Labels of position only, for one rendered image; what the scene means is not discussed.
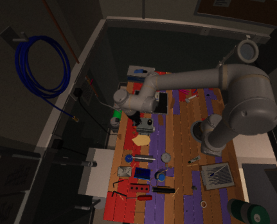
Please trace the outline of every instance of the white ring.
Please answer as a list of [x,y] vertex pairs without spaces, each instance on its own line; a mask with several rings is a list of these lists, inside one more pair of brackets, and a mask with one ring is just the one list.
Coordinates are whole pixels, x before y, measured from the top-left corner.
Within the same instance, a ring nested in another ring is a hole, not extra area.
[[205,201],[201,201],[201,207],[204,209],[206,208],[206,202]]

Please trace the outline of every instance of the blue hose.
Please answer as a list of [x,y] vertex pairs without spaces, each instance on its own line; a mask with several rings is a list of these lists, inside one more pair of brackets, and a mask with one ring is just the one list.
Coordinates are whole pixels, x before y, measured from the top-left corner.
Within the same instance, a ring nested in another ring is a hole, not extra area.
[[[33,77],[30,65],[28,64],[28,52],[30,50],[30,47],[37,41],[45,41],[48,44],[52,45],[52,47],[57,51],[57,53],[60,55],[60,58],[62,59],[62,63],[64,65],[64,77],[62,79],[62,82],[54,89],[45,89],[42,87]],[[74,118],[74,116],[70,115],[69,113],[66,113],[62,109],[58,108],[56,105],[49,102],[48,98],[55,98],[59,96],[61,93],[63,93],[67,86],[69,85],[70,76],[71,76],[71,69],[69,64],[69,59],[64,51],[64,49],[61,47],[61,45],[53,40],[50,37],[46,36],[33,36],[29,38],[28,42],[21,42],[15,52],[15,66],[16,71],[18,73],[18,76],[21,80],[21,82],[24,84],[25,87],[28,88],[33,94],[36,96],[42,98],[45,100],[48,104],[52,105],[53,107],[57,108],[59,111],[65,113],[66,115]]]

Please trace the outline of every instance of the gray robotic arm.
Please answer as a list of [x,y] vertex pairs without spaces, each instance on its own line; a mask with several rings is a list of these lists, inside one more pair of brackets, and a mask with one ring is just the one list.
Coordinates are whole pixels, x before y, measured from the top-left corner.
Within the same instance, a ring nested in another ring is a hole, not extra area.
[[116,105],[139,122],[138,111],[152,113],[157,90],[219,88],[227,90],[229,99],[222,116],[210,115],[191,127],[201,151],[221,156],[226,144],[237,135],[257,135],[277,125],[277,105],[268,75],[245,64],[228,64],[210,70],[188,71],[168,75],[148,73],[139,95],[120,89],[114,94]]

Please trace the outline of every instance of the screwdriver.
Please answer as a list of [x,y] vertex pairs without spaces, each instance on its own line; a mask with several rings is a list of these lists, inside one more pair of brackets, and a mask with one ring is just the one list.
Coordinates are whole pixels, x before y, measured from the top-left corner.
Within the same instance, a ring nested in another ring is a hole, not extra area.
[[138,201],[151,201],[153,199],[152,195],[140,195],[137,197]]

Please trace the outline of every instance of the wooden workbench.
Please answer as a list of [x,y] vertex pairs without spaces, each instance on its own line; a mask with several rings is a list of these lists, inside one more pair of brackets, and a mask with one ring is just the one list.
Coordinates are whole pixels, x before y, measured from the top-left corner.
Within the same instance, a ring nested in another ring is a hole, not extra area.
[[[127,91],[134,93],[142,84],[128,82]],[[222,152],[222,157],[207,156],[201,153],[201,144],[196,142],[190,133],[191,125],[198,120],[204,120],[208,115],[216,113],[221,115],[224,109],[223,100],[219,89],[187,89],[188,95],[179,91],[166,91],[168,93],[168,115],[141,114],[142,117],[153,118],[156,131],[150,135],[149,145],[138,147],[132,141],[137,132],[132,127],[132,121],[123,113],[120,129],[114,153],[111,169],[111,178],[105,206],[104,220],[141,223],[141,224],[182,224],[182,223],[241,223],[231,217],[226,209],[227,202],[231,198],[244,200],[242,184],[238,171],[237,157],[233,147],[233,141],[228,142]],[[185,98],[198,94],[187,104]],[[118,191],[128,197],[136,197],[143,193],[129,192],[130,183],[144,183],[157,185],[153,179],[151,182],[133,178],[135,167],[149,168],[151,177],[161,170],[161,155],[168,152],[172,160],[166,172],[166,180],[161,185],[169,186],[177,190],[176,194],[156,194],[152,201],[138,201],[126,199],[124,196],[114,194]],[[132,162],[125,163],[126,154],[149,154],[157,160],[153,163]],[[200,155],[198,165],[187,166],[188,161]],[[234,187],[204,191],[199,165],[229,162],[231,174],[235,182]],[[132,176],[123,178],[124,181],[113,183],[122,178],[117,177],[118,167],[130,165],[133,167]],[[207,203],[206,208],[200,206],[200,201]]]

